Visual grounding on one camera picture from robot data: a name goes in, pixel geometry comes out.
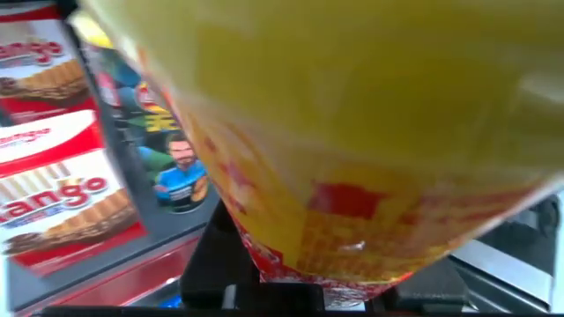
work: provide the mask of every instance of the yellow snack bag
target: yellow snack bag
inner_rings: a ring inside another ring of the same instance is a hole
[[[85,0],[267,281],[369,299],[554,190],[564,2]]]

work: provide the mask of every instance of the red packaging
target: red packaging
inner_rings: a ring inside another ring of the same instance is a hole
[[[96,108],[66,35],[51,3],[0,7],[3,125]]]
[[[145,234],[93,111],[0,129],[0,249],[44,275]]]

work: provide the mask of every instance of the blue shirt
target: blue shirt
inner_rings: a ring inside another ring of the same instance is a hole
[[[160,172],[156,183],[168,189],[166,193],[156,190],[160,199],[179,201],[190,197],[196,181],[205,176],[205,167],[202,161],[196,160],[186,171],[173,167]]]

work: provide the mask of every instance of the beard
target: beard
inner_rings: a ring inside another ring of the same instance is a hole
[[[184,157],[184,158],[177,159],[176,163],[180,164],[180,165],[188,166],[188,165],[194,163],[195,160],[196,160],[196,157]]]

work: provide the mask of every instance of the blue object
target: blue object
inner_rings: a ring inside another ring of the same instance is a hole
[[[192,164],[188,170],[183,171],[178,167],[173,167],[166,171],[160,172],[156,183],[168,189],[166,193],[156,191],[157,197],[165,200],[181,200],[181,196],[185,188],[193,186],[197,180],[205,176],[205,167],[199,159]]]
[[[160,303],[160,308],[179,308],[180,304],[182,303],[182,299],[180,295],[174,296],[169,300],[165,300],[164,302]]]

